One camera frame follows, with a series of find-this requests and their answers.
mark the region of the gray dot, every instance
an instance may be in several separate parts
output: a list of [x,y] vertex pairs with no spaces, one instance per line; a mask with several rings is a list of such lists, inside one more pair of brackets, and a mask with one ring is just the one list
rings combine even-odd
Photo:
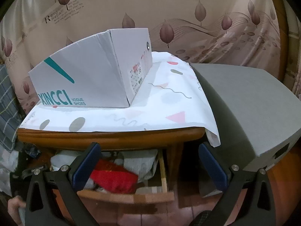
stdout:
[[45,120],[40,125],[40,130],[44,130],[44,128],[49,124],[50,120]]
[[221,46],[223,47],[223,46],[226,46],[226,45],[228,45],[228,44],[229,44],[228,41],[223,41],[223,42],[221,43]]
[[176,54],[182,54],[182,53],[185,53],[185,50],[184,50],[184,49],[180,49],[180,50],[177,50],[177,51],[176,51]]
[[76,118],[69,126],[70,132],[77,132],[85,124],[86,119],[84,117]]
[[171,71],[172,73],[176,73],[176,74],[179,74],[179,75],[183,75],[182,72],[177,71],[177,70],[175,70],[175,69],[171,69],[170,71]]
[[196,57],[192,60],[192,63],[198,63],[201,60],[200,57]]
[[206,54],[206,53],[208,53],[209,52],[209,49],[206,49],[206,50],[203,50],[202,51],[202,54]]

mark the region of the white cardboard box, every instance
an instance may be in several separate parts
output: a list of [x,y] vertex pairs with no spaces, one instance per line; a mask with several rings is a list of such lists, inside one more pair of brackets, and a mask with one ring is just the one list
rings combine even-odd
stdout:
[[152,63],[147,28],[110,29],[62,48],[29,75],[45,106],[125,108]]

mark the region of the red cloth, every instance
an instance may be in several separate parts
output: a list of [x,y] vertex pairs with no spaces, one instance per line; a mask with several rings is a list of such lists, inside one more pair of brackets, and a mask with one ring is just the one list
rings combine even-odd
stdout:
[[106,160],[99,160],[90,178],[106,191],[119,194],[135,193],[138,181],[136,174]]

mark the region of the plaid fabric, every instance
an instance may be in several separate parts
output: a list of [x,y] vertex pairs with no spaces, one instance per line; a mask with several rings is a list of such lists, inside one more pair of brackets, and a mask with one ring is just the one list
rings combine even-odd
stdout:
[[11,152],[15,147],[21,116],[5,64],[0,65],[0,103],[0,144]]

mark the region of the gray speaker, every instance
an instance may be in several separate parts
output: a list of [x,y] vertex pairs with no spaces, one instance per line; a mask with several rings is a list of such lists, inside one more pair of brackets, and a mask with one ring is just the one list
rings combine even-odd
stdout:
[[191,64],[212,108],[221,145],[231,166],[269,169],[301,136],[301,101],[262,69]]

